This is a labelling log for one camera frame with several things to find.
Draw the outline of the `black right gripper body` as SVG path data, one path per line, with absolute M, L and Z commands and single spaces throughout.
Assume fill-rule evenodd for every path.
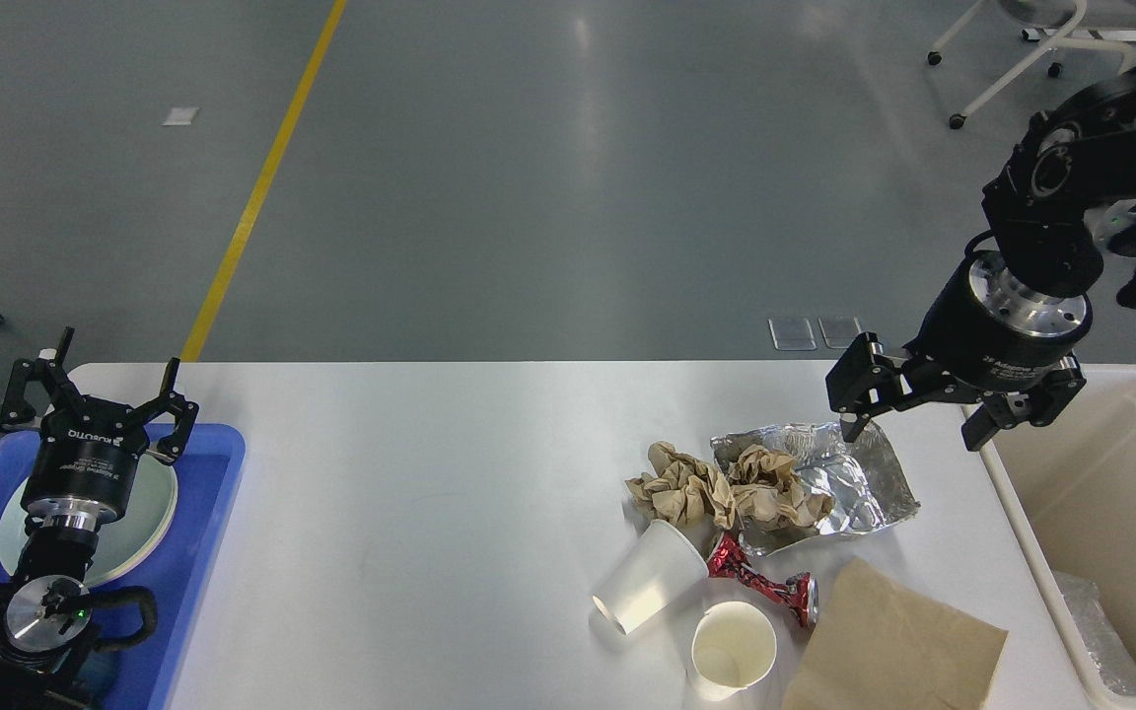
M 1091 332 L 1091 298 L 1025 286 L 996 250 L 967 254 L 907 350 L 982 391 L 1035 386 Z

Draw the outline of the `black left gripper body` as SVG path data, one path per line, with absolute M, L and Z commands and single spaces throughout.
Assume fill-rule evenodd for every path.
M 77 511 L 99 525 L 120 521 L 145 451 L 143 431 L 41 433 L 20 508 L 35 518 Z

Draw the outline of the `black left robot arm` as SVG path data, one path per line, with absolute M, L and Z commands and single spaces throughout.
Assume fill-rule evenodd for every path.
M 130 511 L 141 460 L 184 454 L 199 408 L 177 389 L 176 358 L 144 403 L 81 392 L 64 365 L 73 336 L 66 327 L 53 354 L 15 361 L 0 408 L 1 432 L 40 438 L 20 504 L 28 536 L 0 579 L 0 709 L 86 709 L 97 695 L 85 666 L 149 641 L 159 623 L 152 590 L 95 592 L 86 576 L 101 531 Z

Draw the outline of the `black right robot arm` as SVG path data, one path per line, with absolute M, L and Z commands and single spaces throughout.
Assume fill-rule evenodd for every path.
M 972 404 L 970 451 L 1019 424 L 1055 421 L 1085 386 L 1074 346 L 1104 254 L 1135 260 L 1117 302 L 1136 310 L 1136 66 L 1036 112 L 983 189 L 970 239 L 914 339 L 887 352 L 858 333 L 826 376 L 846 442 L 892 410 Z

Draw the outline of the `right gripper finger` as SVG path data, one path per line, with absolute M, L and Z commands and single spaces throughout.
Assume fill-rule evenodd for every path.
M 840 437 L 857 442 L 874 418 L 929 401 L 963 400 L 963 383 L 937 361 L 907 350 L 884 350 L 872 332 L 858 333 L 825 378 L 828 404 L 840 415 Z
M 961 424 L 969 451 L 979 451 L 1001 431 L 1019 424 L 1046 427 L 1063 414 L 1087 383 L 1076 354 L 1067 354 L 1042 379 L 1020 392 L 988 392 Z

